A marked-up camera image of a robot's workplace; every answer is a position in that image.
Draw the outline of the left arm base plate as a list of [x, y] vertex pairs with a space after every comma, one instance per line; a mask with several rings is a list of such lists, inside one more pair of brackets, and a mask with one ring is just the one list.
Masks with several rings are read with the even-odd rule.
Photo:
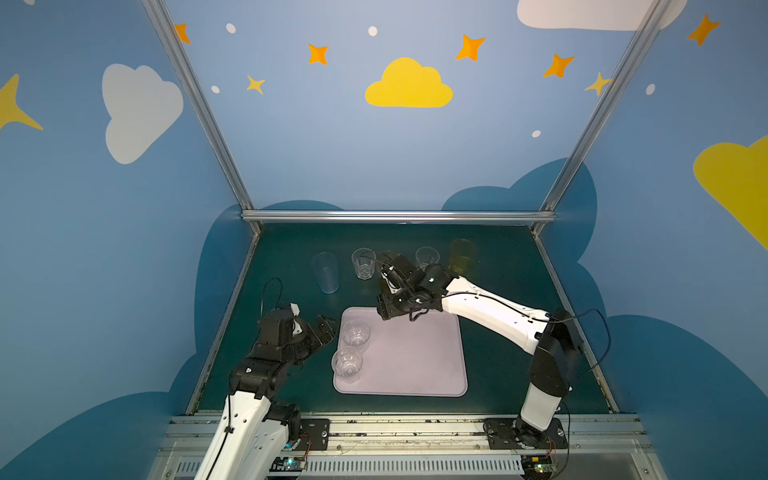
[[299, 429], [289, 433], [286, 447], [292, 451], [326, 451], [330, 425], [329, 418], [302, 418]]

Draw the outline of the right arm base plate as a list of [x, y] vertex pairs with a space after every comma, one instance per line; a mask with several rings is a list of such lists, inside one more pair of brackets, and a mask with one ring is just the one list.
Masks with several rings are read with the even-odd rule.
[[553, 418], [543, 431], [520, 418], [487, 418], [483, 430], [491, 450], [561, 450], [569, 447], [566, 429], [557, 418]]

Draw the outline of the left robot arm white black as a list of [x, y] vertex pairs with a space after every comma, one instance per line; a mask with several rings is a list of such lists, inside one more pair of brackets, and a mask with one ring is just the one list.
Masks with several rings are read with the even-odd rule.
[[301, 436], [294, 404], [275, 401], [288, 371], [332, 343], [336, 322], [307, 322], [296, 304], [283, 304], [259, 320], [249, 353], [230, 372], [221, 420], [197, 470], [198, 479], [265, 479], [281, 451]]

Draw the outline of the lilac plastic tray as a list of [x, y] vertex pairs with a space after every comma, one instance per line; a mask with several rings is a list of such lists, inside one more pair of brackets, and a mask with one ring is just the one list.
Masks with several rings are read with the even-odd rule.
[[373, 307], [349, 307], [341, 327], [352, 320], [371, 328], [360, 378], [354, 383], [334, 379], [343, 394], [449, 397], [468, 388], [458, 317], [429, 312], [411, 322], [406, 317], [383, 320]]

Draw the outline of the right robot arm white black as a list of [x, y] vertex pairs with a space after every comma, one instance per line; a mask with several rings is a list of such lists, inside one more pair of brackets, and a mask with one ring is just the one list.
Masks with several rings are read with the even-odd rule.
[[583, 341], [574, 317], [524, 306], [470, 282], [440, 264], [414, 265], [385, 251], [377, 261], [381, 292], [377, 312], [384, 320], [406, 315], [411, 321], [432, 311], [473, 321], [513, 342], [532, 356], [529, 384], [512, 440], [523, 449], [565, 448], [565, 430], [555, 418], [572, 390], [582, 361]]

